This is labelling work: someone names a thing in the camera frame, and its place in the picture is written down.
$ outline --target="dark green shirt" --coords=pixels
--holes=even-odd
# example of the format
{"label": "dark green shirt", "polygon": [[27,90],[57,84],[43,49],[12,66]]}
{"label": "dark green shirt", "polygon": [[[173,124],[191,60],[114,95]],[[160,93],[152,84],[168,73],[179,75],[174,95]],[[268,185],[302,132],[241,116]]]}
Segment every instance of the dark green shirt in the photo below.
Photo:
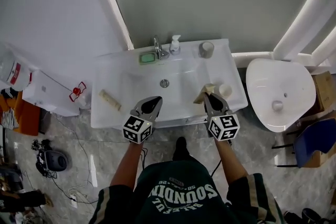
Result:
{"label": "dark green shirt", "polygon": [[229,186],[225,204],[207,169],[195,161],[148,166],[135,190],[102,189],[91,223],[285,223],[262,175]]}

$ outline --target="green soap dish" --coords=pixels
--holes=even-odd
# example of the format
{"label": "green soap dish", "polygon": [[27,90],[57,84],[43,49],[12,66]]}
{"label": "green soap dish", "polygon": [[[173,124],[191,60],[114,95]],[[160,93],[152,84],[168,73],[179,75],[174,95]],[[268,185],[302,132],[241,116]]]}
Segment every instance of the green soap dish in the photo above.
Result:
{"label": "green soap dish", "polygon": [[146,52],[144,54],[139,55],[139,64],[140,65],[148,65],[150,63],[154,63],[156,60],[155,53]]}

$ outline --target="faucet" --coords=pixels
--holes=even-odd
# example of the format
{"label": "faucet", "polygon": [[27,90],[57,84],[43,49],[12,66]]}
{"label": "faucet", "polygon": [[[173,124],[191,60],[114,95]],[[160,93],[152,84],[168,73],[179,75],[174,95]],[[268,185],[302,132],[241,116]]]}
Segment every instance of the faucet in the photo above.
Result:
{"label": "faucet", "polygon": [[157,35],[153,37],[153,41],[154,41],[154,48],[155,48],[155,52],[156,52],[158,60],[167,59],[169,57],[169,52],[162,49],[161,44],[159,42],[159,37]]}

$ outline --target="soap dispenser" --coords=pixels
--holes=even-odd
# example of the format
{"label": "soap dispenser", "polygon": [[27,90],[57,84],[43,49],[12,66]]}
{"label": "soap dispenser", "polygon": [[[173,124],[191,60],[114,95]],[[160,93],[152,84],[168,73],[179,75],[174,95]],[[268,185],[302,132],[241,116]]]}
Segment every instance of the soap dispenser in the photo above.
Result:
{"label": "soap dispenser", "polygon": [[178,55],[181,52],[180,42],[179,42],[180,36],[181,35],[174,35],[173,36],[172,43],[170,44],[170,47],[169,47],[169,52],[172,55]]}

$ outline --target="blue chair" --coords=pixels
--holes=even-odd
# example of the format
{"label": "blue chair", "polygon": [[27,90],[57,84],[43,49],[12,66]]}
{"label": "blue chair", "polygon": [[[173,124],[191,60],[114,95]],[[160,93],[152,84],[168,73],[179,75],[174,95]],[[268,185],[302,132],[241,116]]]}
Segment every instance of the blue chair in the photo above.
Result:
{"label": "blue chair", "polygon": [[304,167],[315,151],[328,153],[336,143],[336,120],[327,119],[308,126],[293,144],[273,146],[272,148],[294,147],[296,165],[277,165],[277,167]]}

